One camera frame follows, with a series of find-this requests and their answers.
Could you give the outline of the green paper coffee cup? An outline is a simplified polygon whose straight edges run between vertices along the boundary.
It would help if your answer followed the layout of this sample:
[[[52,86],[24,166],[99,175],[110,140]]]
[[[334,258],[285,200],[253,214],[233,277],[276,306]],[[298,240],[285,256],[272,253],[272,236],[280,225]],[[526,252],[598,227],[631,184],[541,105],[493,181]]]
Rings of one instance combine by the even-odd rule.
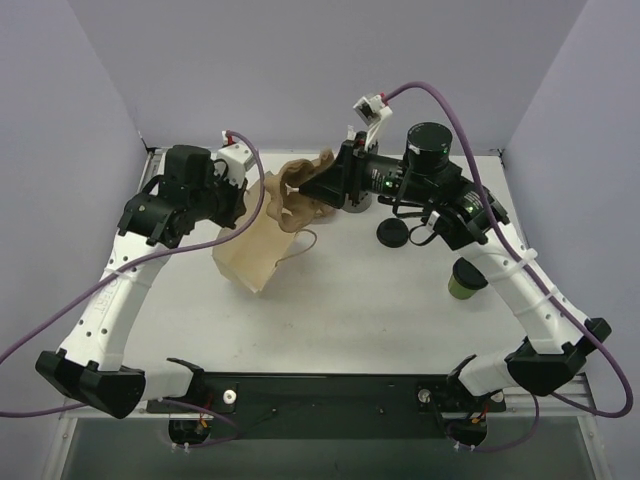
[[[477,292],[485,288],[485,285],[472,284],[471,286],[458,282],[454,277],[449,279],[447,289],[449,294],[457,300],[468,300]]]

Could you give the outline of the black plastic cup lid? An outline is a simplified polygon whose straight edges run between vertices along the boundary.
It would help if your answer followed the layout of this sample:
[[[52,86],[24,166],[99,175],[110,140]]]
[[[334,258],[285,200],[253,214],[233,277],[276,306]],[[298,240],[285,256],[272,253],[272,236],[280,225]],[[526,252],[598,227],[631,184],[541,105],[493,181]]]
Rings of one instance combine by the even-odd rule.
[[[459,258],[452,267],[452,278],[463,288],[478,291],[488,286],[484,275],[464,258]]]

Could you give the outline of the brown paper takeout bag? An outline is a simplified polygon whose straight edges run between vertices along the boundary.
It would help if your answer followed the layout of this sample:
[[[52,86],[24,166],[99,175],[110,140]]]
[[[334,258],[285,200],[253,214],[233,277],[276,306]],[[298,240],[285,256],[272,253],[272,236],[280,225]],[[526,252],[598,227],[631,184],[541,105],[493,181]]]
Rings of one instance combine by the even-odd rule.
[[[283,232],[266,214],[270,195],[256,220],[241,235],[214,247],[212,258],[219,272],[232,284],[259,295],[281,263],[306,253],[317,243],[317,234],[309,229]]]

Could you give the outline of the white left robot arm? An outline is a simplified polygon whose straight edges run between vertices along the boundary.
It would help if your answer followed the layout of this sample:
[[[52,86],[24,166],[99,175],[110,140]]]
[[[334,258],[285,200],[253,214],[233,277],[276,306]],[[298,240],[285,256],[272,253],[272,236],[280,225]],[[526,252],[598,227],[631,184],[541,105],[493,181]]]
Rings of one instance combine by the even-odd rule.
[[[245,214],[250,149],[229,143],[217,152],[176,145],[163,169],[124,207],[102,287],[55,351],[44,351],[36,371],[64,396],[114,418],[128,416],[145,400],[170,398],[183,411],[204,402],[205,387],[193,379],[199,367],[167,359],[143,369],[123,363],[124,350],[156,276],[182,239],[200,221],[233,229]]]

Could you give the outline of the single brown pulp carrier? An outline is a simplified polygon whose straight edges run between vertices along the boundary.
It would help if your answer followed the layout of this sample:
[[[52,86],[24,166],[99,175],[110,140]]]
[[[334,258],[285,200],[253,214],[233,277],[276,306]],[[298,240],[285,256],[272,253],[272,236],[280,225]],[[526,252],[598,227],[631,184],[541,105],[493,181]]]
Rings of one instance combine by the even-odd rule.
[[[335,161],[331,149],[323,149],[314,160],[298,159],[285,163],[276,175],[265,180],[269,194],[266,214],[285,233],[296,233],[314,220],[331,217],[336,210],[300,193],[300,187],[327,170]]]

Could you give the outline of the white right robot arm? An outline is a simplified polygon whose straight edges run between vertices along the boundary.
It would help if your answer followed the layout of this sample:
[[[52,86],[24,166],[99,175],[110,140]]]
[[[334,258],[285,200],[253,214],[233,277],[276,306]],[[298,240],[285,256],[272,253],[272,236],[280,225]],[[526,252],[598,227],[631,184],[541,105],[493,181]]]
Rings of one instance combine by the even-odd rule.
[[[366,150],[359,132],[342,143],[334,162],[304,181],[302,195],[336,209],[374,194],[414,208],[415,216],[488,282],[509,307],[526,336],[513,352],[471,356],[456,369],[469,395],[481,397],[511,386],[546,396],[568,383],[611,333],[602,318],[590,318],[547,282],[493,195],[479,189],[449,158],[451,131],[438,123],[414,125],[402,158]]]

